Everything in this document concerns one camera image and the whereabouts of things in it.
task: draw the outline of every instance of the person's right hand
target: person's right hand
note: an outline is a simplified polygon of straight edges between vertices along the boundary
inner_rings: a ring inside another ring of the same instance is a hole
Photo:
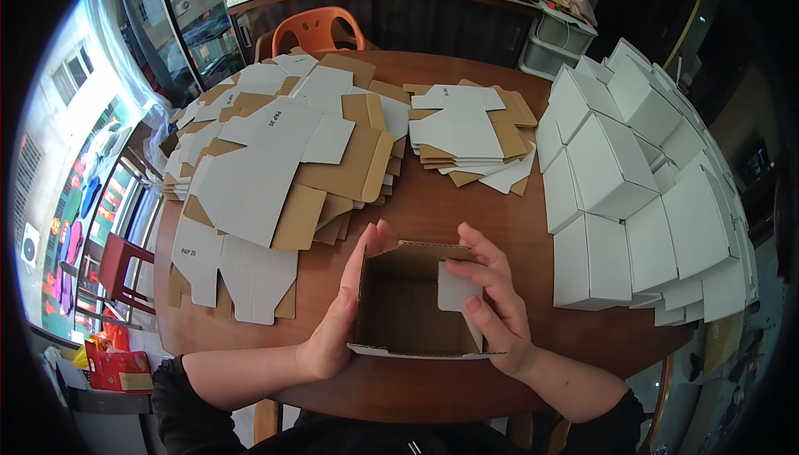
[[[470,247],[479,264],[448,259],[447,270],[480,284],[494,301],[495,311],[487,302],[472,296],[466,301],[466,314],[486,337],[488,352],[505,353],[492,357],[491,363],[505,375],[518,379],[532,368],[535,347],[530,341],[524,301],[513,290],[507,258],[502,250],[465,222],[458,226],[458,235],[460,245]]]

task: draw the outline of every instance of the forearm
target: forearm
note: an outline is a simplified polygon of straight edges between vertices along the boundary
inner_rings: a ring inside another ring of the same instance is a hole
[[[629,389],[612,373],[541,348],[534,349],[533,365],[517,378],[574,423],[607,413]]]
[[[183,368],[200,398],[233,411],[314,380],[297,364],[296,347],[186,354]]]

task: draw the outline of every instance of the hand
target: hand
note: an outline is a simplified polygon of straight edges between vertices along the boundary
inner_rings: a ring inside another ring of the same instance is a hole
[[[466,301],[466,314],[488,341],[488,351],[505,353],[491,358],[491,363],[505,375],[519,378],[532,368],[535,347],[530,341],[530,325],[524,301],[513,290],[511,268],[502,250],[468,224],[458,226],[460,245],[471,248],[479,263],[446,261],[447,270],[455,276],[483,286],[494,309],[478,297]]]
[[[341,275],[339,294],[311,338],[296,347],[297,365],[309,380],[333,378],[349,361],[352,352],[347,348],[347,337],[358,312],[358,285],[364,249],[370,258],[382,252],[387,233],[388,223],[383,219],[376,226],[371,222],[366,226]]]

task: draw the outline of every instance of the black sleeve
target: black sleeve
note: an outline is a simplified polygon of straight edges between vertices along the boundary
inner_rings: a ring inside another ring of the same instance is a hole
[[[628,390],[608,413],[582,424],[572,424],[562,455],[635,453],[641,438],[644,409]]]
[[[233,431],[231,412],[218,410],[197,396],[181,356],[164,360],[153,374],[153,410],[158,436],[169,455],[245,451]]]

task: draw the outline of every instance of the person's left hand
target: person's left hand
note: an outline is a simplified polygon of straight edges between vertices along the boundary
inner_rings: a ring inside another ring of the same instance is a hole
[[[367,257],[383,252],[386,245],[388,223],[383,219],[377,225],[369,223],[352,251],[345,271],[341,275],[339,294],[328,308],[325,318],[311,338],[296,347],[297,365],[312,380],[333,378],[344,369],[350,354],[347,337],[358,312],[358,285],[360,269]]]

